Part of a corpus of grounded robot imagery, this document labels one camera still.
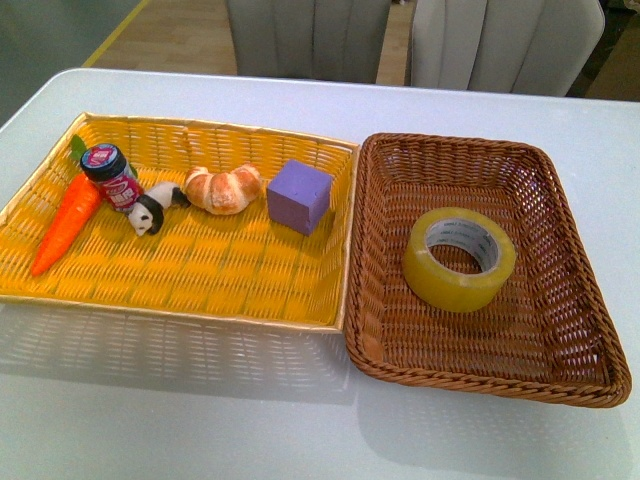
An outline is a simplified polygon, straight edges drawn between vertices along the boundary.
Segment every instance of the purple cube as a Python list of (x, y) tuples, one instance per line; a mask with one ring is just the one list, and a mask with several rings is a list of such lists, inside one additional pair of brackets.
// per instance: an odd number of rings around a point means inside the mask
[(297, 160), (289, 160), (267, 187), (272, 220), (311, 235), (329, 209), (332, 177)]

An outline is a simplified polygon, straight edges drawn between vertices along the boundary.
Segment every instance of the small jar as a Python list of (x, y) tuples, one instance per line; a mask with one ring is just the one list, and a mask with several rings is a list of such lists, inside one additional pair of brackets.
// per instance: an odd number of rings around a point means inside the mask
[(100, 190), (114, 210), (128, 213), (144, 189), (138, 183), (129, 162), (120, 149), (111, 143), (89, 148), (80, 159), (85, 175)]

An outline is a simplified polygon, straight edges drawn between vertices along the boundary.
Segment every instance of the panda figurine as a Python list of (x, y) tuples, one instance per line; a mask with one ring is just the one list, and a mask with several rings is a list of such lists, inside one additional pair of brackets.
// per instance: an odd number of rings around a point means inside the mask
[(155, 235), (164, 223), (164, 210), (172, 205), (188, 207), (191, 205), (177, 183), (160, 182), (140, 195), (128, 213), (129, 223), (138, 236), (149, 232)]

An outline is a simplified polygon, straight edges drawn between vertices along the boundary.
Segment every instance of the jar lid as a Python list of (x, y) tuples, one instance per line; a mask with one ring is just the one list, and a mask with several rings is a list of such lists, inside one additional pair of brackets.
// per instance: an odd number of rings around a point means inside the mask
[(82, 154), (80, 167), (91, 180), (102, 182), (121, 173), (127, 160), (118, 147), (100, 143)]

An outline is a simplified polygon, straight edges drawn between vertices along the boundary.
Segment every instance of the rectangular basket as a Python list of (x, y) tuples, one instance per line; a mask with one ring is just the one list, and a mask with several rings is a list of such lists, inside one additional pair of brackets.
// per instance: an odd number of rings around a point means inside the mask
[[(627, 399), (631, 374), (622, 347), (542, 151), (505, 141), (376, 134), (361, 150), (354, 201), (345, 335), (364, 373), (584, 407)], [(488, 216), (516, 248), (514, 273), (473, 313), (428, 305), (402, 274), (413, 224), (447, 206)], [(471, 262), (448, 248), (439, 253), (445, 265)]]
[[(73, 135), (118, 145), (145, 188), (182, 185), (193, 166), (227, 172), (245, 162), (267, 184), (294, 158), (333, 177), (330, 208), (309, 237), (272, 222), (265, 195), (233, 216), (172, 208), (157, 235), (137, 237), (104, 203), (65, 256), (33, 278), (38, 245), (80, 172)], [(0, 298), (341, 332), (357, 153), (358, 145), (294, 132), (82, 114), (0, 213)]]

